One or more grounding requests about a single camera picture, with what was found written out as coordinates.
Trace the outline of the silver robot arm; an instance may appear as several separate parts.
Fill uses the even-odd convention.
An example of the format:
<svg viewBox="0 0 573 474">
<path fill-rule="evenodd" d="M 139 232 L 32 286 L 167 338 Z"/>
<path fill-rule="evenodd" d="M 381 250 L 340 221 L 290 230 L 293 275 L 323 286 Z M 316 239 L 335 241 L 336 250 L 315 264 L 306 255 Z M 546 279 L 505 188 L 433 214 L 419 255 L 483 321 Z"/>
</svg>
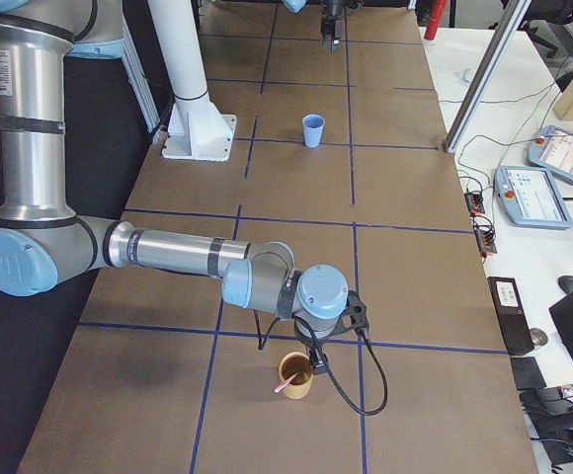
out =
<svg viewBox="0 0 573 474">
<path fill-rule="evenodd" d="M 306 0 L 283 0 L 282 3 L 292 13 L 300 12 L 307 4 Z M 347 1 L 320 0 L 321 20 L 320 35 L 322 44 L 331 51 L 336 51 L 340 45 L 344 30 L 344 13 Z"/>
<path fill-rule="evenodd" d="M 281 242 L 252 244 L 138 228 L 66 201 L 63 60 L 123 54 L 118 1 L 0 1 L 0 290 L 31 296 L 92 269 L 136 266 L 218 278 L 225 302 L 289 320 L 317 373 L 345 332 L 344 275 L 299 271 Z"/>
</svg>

